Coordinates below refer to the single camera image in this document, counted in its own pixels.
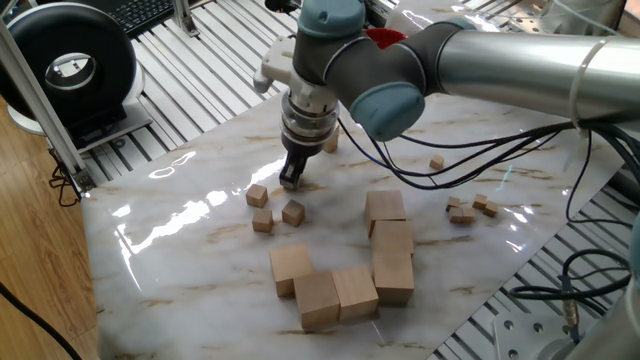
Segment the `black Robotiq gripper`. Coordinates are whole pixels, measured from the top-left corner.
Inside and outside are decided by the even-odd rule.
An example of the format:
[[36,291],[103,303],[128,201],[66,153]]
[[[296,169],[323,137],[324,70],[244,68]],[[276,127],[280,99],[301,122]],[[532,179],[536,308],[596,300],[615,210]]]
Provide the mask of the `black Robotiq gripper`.
[[281,141],[287,153],[279,174],[279,182],[283,188],[298,189],[308,159],[321,152],[331,135],[332,131],[327,131],[319,136],[304,137],[282,131]]

